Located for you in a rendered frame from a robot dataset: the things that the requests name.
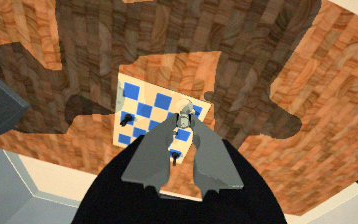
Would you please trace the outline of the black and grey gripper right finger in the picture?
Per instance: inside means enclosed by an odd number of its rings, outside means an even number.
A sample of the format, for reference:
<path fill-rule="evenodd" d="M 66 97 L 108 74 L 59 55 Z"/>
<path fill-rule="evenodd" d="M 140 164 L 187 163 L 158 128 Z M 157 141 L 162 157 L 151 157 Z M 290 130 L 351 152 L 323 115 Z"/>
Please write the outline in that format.
<path fill-rule="evenodd" d="M 287 224 L 276 197 L 258 171 L 227 139 L 192 113 L 188 116 L 196 147 L 193 182 L 201 190 L 201 198 L 207 190 L 215 190 L 219 202 L 242 210 L 259 224 Z"/>

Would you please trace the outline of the blue and cream chessboard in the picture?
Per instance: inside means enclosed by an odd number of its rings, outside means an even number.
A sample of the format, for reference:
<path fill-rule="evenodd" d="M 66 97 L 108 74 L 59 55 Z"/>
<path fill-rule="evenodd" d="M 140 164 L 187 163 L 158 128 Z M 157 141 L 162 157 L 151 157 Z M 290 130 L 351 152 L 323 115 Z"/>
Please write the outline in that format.
<path fill-rule="evenodd" d="M 192 102 L 194 115 L 203 122 L 211 103 L 119 73 L 113 144 L 126 148 L 138 136 L 178 113 L 176 103 L 183 98 Z M 120 122 L 126 114 L 130 114 L 133 119 L 121 127 Z M 182 163 L 192 143 L 192 135 L 193 131 L 189 127 L 174 129 L 174 141 L 168 148 L 170 161 L 173 161 L 172 153 L 177 152 L 179 156 L 176 163 Z"/>

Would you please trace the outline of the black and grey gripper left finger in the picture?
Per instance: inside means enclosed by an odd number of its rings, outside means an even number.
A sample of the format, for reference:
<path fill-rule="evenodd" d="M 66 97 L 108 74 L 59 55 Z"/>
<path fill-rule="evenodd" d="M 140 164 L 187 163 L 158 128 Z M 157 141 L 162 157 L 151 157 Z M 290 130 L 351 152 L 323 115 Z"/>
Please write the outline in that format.
<path fill-rule="evenodd" d="M 179 113 L 174 113 L 116 155 L 90 185 L 71 224 L 90 224 L 113 205 L 143 197 L 148 185 L 159 195 L 170 177 L 168 148 L 174 141 L 178 117 Z"/>

